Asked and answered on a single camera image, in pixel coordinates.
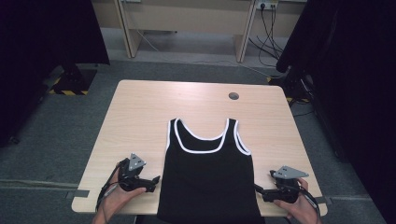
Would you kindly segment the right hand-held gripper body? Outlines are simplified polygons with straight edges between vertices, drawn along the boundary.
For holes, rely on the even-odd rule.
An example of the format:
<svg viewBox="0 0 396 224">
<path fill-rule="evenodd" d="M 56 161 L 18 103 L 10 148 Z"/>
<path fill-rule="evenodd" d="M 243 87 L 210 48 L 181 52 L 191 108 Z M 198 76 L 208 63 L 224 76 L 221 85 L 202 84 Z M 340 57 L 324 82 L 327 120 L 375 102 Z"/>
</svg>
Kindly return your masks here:
<svg viewBox="0 0 396 224">
<path fill-rule="evenodd" d="M 307 172 L 283 165 L 277 171 L 270 171 L 271 177 L 275 180 L 276 190 L 270 196 L 270 202 L 280 200 L 287 203 L 295 203 L 299 195 L 299 184 L 297 179 L 308 177 Z"/>
</svg>

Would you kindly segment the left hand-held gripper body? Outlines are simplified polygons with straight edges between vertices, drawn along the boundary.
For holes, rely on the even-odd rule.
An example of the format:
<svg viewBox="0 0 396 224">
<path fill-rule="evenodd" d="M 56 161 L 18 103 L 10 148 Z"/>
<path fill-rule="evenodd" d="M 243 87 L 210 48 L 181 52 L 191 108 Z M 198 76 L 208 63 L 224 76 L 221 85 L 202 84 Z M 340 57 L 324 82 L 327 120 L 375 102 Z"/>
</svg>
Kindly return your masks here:
<svg viewBox="0 0 396 224">
<path fill-rule="evenodd" d="M 150 180 L 139 177 L 146 163 L 132 153 L 130 158 L 125 158 L 120 162 L 118 182 L 120 187 L 125 191 L 143 188 L 145 186 L 153 186 Z"/>
</svg>

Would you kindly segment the black tank top white trim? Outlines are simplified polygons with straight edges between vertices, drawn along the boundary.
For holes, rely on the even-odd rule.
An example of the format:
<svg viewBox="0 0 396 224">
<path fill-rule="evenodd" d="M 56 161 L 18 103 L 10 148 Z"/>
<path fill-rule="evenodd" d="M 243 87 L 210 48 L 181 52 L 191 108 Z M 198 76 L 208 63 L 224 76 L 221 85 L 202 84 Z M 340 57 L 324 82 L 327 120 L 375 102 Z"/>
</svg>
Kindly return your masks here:
<svg viewBox="0 0 396 224">
<path fill-rule="evenodd" d="M 227 119 L 205 139 L 181 119 L 168 124 L 157 218 L 170 224 L 262 224 L 251 152 Z"/>
</svg>

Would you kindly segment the person's right hand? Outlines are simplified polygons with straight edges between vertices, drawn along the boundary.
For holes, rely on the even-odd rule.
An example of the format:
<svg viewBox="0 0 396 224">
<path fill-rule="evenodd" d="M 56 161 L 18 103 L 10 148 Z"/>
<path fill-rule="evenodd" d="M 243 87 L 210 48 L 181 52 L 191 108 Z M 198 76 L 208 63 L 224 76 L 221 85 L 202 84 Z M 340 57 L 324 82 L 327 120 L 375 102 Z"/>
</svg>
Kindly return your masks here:
<svg viewBox="0 0 396 224">
<path fill-rule="evenodd" d="M 299 197 L 295 203 L 286 203 L 281 200 L 274 200 L 274 204 L 286 210 L 288 219 L 298 220 L 315 220 L 320 219 L 317 210 L 303 193 L 299 193 Z"/>
</svg>

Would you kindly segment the person's left hand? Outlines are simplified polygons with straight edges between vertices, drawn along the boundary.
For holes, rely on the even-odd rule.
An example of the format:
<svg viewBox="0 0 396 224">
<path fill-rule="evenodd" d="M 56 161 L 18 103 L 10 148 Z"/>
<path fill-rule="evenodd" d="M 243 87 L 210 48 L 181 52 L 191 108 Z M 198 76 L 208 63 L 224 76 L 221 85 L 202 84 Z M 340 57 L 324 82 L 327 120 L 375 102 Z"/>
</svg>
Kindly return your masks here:
<svg viewBox="0 0 396 224">
<path fill-rule="evenodd" d="M 110 220 L 129 201 L 145 192 L 145 188 L 125 191 L 121 187 L 115 187 L 114 190 L 102 200 L 96 214 L 103 214 L 108 220 Z"/>
</svg>

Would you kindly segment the black stand base hazard tape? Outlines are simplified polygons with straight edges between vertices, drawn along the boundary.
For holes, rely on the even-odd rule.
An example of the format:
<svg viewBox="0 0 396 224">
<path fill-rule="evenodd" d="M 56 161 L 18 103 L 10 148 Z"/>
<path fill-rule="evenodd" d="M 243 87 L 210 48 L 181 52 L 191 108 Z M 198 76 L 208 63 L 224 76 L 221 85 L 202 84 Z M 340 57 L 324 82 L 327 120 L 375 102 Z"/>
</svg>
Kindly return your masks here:
<svg viewBox="0 0 396 224">
<path fill-rule="evenodd" d="M 86 95 L 97 73 L 96 69 L 80 69 L 76 64 L 65 68 L 50 88 L 51 94 Z"/>
</svg>

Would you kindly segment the tall black curtain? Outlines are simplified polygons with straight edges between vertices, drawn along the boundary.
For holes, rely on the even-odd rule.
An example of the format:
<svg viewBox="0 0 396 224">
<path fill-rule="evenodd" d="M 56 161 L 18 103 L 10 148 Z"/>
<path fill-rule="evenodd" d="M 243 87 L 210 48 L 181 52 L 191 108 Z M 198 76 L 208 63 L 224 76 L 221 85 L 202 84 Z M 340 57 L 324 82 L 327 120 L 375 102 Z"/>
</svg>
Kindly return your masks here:
<svg viewBox="0 0 396 224">
<path fill-rule="evenodd" d="M 337 150 L 396 224 L 396 0 L 307 0 L 276 69 L 312 77 Z"/>
</svg>

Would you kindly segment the wide black curtain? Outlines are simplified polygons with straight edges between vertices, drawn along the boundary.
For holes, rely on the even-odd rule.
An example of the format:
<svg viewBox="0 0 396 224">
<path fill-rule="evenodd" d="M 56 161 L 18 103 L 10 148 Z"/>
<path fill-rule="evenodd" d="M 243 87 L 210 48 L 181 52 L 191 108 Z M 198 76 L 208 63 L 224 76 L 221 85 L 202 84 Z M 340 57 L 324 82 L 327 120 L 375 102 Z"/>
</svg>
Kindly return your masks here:
<svg viewBox="0 0 396 224">
<path fill-rule="evenodd" d="M 109 59 L 92 0 L 0 0 L 0 147 L 17 133 L 61 66 Z"/>
</svg>

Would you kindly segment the white power strip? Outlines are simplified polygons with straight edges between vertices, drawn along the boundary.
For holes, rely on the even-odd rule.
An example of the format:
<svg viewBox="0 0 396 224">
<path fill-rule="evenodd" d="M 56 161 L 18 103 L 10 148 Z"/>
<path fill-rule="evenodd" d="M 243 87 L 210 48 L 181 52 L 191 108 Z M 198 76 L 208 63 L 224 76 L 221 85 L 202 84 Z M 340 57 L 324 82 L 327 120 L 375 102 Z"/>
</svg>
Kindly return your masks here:
<svg viewBox="0 0 396 224">
<path fill-rule="evenodd" d="M 278 0 L 256 0 L 256 8 L 260 10 L 276 9 Z"/>
</svg>

